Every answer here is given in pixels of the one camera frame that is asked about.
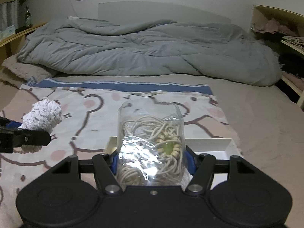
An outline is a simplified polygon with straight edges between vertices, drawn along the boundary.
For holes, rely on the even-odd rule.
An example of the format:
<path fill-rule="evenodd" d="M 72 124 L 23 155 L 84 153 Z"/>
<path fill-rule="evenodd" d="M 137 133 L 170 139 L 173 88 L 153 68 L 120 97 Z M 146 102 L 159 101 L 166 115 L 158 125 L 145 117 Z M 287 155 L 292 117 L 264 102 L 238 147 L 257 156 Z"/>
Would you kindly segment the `white crochet scrunchie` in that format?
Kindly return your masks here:
<path fill-rule="evenodd" d="M 23 123 L 19 128 L 46 131 L 51 134 L 53 128 L 62 122 L 61 115 L 61 105 L 44 97 L 43 100 L 33 104 L 31 111 L 23 116 Z"/>

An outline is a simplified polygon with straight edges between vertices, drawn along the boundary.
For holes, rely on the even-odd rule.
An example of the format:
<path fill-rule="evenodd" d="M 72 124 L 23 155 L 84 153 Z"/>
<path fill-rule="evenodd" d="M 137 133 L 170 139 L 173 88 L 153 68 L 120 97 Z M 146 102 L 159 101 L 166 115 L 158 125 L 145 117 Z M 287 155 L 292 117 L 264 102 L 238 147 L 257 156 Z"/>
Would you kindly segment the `clear bag of cord necklace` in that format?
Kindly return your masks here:
<path fill-rule="evenodd" d="M 136 99 L 118 111 L 116 179 L 128 186 L 181 186 L 190 182 L 184 137 L 186 106 Z"/>

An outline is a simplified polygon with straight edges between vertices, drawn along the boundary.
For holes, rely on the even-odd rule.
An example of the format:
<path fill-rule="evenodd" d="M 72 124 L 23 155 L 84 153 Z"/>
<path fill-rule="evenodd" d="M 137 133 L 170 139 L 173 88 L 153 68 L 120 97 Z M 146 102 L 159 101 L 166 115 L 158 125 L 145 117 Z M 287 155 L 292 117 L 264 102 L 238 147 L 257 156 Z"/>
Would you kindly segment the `white cardboard box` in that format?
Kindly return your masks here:
<path fill-rule="evenodd" d="M 116 149 L 116 136 L 111 136 L 105 148 L 105 154 L 111 154 Z M 207 153 L 216 157 L 217 160 L 228 160 L 232 155 L 243 157 L 242 152 L 236 146 L 233 139 L 185 139 L 186 145 L 189 146 L 196 154 Z M 227 173 L 215 173 L 211 189 L 219 183 L 225 181 Z"/>

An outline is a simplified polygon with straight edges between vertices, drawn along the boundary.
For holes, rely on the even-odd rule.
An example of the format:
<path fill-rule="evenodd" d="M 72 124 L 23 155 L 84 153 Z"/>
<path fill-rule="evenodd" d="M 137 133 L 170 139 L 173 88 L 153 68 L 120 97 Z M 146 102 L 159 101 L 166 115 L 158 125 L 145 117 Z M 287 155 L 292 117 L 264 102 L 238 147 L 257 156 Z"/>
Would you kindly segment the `cartoon bear print blanket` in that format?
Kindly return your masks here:
<path fill-rule="evenodd" d="M 67 83 L 49 79 L 35 86 L 21 86 L 1 110 L 1 116 L 22 121 L 33 104 L 43 98 L 60 103 L 62 121 L 53 129 L 51 143 L 40 151 L 15 149 L 11 154 L 1 154 L 1 227 L 22 224 L 15 199 L 28 183 L 70 155 L 88 159 L 105 151 L 110 137 L 117 135 L 118 110 L 126 101 L 142 99 L 156 101 L 160 106 L 177 105 L 188 139 L 239 138 L 205 83 Z"/>

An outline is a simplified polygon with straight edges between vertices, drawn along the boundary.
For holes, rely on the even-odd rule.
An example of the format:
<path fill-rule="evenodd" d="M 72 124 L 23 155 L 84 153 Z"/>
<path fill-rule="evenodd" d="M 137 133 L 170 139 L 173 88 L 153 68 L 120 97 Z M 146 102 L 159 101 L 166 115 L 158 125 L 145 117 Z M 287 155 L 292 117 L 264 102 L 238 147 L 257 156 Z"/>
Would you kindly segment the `beige fluffy pillow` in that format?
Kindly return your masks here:
<path fill-rule="evenodd" d="M 16 55 L 5 59 L 1 65 L 1 82 L 19 88 L 22 84 L 35 84 L 56 75 L 51 70 L 39 64 L 29 64 L 17 61 Z"/>

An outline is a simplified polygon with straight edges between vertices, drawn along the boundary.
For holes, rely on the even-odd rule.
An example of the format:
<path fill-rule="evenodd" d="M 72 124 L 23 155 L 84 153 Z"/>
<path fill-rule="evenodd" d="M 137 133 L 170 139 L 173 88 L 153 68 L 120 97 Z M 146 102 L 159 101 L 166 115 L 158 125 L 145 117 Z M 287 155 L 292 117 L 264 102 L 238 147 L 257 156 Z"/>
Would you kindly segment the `yellow wooden bed shelf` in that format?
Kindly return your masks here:
<path fill-rule="evenodd" d="M 17 54 L 19 50 L 23 47 L 26 37 L 45 24 L 46 23 L 35 25 L 31 28 L 28 28 L 24 31 L 21 31 L 19 33 L 9 36 L 8 38 L 3 39 L 1 41 L 1 63 L 10 56 Z"/>

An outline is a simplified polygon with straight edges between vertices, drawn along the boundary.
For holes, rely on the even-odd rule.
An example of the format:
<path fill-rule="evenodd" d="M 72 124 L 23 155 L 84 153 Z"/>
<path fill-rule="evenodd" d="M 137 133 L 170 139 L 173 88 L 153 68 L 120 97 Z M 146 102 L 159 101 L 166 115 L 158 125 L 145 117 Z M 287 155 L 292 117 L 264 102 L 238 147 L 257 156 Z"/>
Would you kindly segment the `tissue box on shelf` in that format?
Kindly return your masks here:
<path fill-rule="evenodd" d="M 0 40 L 3 40 L 5 38 L 8 38 L 11 35 L 15 34 L 15 26 L 11 25 L 7 27 L 5 30 L 0 31 Z"/>

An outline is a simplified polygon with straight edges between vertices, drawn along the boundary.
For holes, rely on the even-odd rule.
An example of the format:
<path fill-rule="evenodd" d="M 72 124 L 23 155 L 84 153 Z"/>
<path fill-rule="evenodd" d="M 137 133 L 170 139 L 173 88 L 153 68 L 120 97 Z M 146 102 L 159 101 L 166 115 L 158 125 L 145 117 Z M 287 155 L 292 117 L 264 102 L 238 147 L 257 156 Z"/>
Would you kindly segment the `grey green duvet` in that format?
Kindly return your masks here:
<path fill-rule="evenodd" d="M 282 75 L 272 49 L 239 26 L 165 19 L 52 20 L 26 38 L 17 59 L 70 75 L 188 74 L 253 86 L 271 86 Z"/>

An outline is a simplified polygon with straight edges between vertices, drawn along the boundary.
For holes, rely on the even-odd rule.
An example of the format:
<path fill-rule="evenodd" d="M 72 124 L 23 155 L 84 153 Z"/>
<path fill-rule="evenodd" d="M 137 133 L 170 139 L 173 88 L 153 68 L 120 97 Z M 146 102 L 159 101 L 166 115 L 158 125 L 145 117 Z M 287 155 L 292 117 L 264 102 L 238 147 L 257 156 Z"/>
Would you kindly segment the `green glass bottle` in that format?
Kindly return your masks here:
<path fill-rule="evenodd" d="M 32 27 L 31 14 L 30 14 L 28 6 L 26 6 L 26 12 L 25 12 L 25 26 L 27 28 L 31 28 Z"/>

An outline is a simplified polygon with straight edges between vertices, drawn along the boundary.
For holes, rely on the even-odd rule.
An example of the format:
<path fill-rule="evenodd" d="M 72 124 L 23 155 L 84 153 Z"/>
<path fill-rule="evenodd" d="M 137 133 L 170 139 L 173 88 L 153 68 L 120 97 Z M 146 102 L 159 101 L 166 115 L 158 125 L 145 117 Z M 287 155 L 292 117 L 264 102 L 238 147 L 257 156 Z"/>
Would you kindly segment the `grey curtain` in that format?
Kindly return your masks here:
<path fill-rule="evenodd" d="M 19 26 L 19 1 L 2 3 L 0 6 L 1 31 L 9 26 L 18 28 Z"/>

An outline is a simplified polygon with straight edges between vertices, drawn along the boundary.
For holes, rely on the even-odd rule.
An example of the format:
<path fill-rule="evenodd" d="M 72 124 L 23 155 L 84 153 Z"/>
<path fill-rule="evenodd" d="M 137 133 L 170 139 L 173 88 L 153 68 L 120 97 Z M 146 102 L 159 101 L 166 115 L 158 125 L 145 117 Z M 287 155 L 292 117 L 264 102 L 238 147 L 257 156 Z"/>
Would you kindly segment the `white power strip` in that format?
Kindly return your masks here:
<path fill-rule="evenodd" d="M 68 17 L 68 20 L 77 20 L 77 19 L 79 19 L 79 17 L 73 17 L 73 16 Z"/>

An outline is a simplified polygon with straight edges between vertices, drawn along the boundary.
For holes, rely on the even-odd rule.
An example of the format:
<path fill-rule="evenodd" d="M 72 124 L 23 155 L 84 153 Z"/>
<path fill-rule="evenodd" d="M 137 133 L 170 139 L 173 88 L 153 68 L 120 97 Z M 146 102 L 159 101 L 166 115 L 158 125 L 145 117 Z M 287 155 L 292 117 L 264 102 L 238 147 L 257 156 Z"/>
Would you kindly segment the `pink clothes on shelf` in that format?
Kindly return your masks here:
<path fill-rule="evenodd" d="M 288 36 L 298 36 L 298 33 L 292 31 L 289 29 L 289 27 L 280 24 L 277 20 L 271 19 L 268 20 L 266 23 L 263 23 L 261 25 L 254 24 L 254 26 L 251 28 L 252 31 L 254 32 L 259 32 L 259 33 L 283 33 L 284 35 Z"/>

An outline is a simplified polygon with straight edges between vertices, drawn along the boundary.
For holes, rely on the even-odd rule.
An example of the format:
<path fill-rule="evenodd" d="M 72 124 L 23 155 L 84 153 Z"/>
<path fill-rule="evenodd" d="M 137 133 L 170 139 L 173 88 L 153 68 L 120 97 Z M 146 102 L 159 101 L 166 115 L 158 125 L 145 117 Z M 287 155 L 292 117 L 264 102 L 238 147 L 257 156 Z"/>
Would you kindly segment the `right wooden shelf unit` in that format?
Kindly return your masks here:
<path fill-rule="evenodd" d="M 290 30 L 298 33 L 298 36 L 288 36 L 278 32 L 259 33 L 251 30 L 254 24 L 261 25 L 271 19 L 289 27 Z M 281 8 L 255 5 L 250 30 L 256 39 L 278 54 L 282 76 L 276 87 L 303 109 L 303 15 Z"/>

